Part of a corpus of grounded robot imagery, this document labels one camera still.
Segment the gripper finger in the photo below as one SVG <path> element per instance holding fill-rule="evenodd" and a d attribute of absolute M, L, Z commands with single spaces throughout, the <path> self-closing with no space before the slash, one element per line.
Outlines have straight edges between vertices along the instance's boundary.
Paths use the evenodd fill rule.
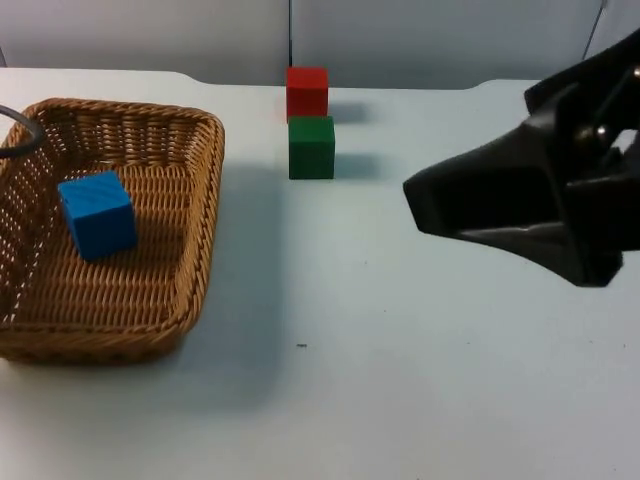
<path fill-rule="evenodd" d="M 578 287 L 606 287 L 623 266 L 621 253 L 581 245 L 561 222 L 465 229 L 457 238 L 526 258 Z"/>
<path fill-rule="evenodd" d="M 409 177 L 403 191 L 419 231 L 471 239 L 525 232 L 573 239 L 554 155 L 566 146 L 554 113 L 530 116 L 506 134 Z"/>

